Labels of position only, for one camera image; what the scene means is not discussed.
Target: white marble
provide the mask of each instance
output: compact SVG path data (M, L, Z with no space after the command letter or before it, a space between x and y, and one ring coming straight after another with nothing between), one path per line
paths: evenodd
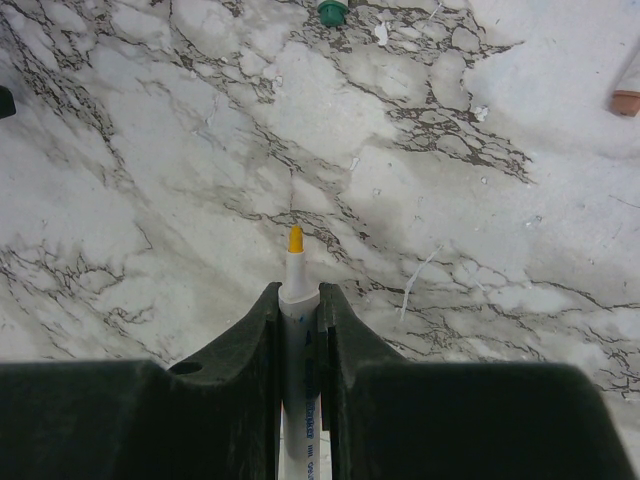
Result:
M403 354L577 365L640 464L636 3L3 0L1 359L174 363L298 222Z

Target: paper scrap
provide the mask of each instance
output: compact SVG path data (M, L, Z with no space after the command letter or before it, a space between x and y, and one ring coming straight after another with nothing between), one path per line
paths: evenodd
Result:
M489 107L475 107L471 113L476 116L476 120L479 122L484 122L484 119L489 115Z
M409 279L409 281L407 282L407 286L404 289L404 299L402 300L402 310L400 311L400 321L404 322L404 314L407 311L407 305L409 303L409 294L411 293L411 288L413 288L413 284L415 283L416 279L418 278L418 275L420 275L420 272L422 271L422 269L424 267L427 266L427 264L434 259L434 257L438 254L438 252L440 250L442 250L443 245L440 245L438 248L436 248L431 255L429 255L427 257L427 259L422 262L418 268L416 268L416 271L413 272L413 275L411 275L411 278Z
M378 37L378 45L381 47L384 47L389 41L387 22L382 22L380 25L376 25L376 28L373 29L373 33Z

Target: black object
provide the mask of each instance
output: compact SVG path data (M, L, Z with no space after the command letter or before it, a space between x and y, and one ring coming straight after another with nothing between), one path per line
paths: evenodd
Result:
M0 367L0 478L277 478L277 288L168 372ZM336 285L321 286L318 315L334 479L634 478L578 370L408 362Z
M0 119L16 114L16 104L13 95L7 87L0 85Z

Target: green bottle cap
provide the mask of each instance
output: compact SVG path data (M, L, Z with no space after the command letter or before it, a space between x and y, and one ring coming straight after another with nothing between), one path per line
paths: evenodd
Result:
M347 13L347 7L342 3L327 0L318 6L320 13L320 23L325 27L339 27L344 25L344 15Z

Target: marble surface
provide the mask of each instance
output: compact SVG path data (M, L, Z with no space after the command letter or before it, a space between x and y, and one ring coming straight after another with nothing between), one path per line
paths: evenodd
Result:
M172 364L281 279L298 222L400 352L577 365L640 464L640 121L606 110L640 5L377 0L348 22L2 0L0 358Z

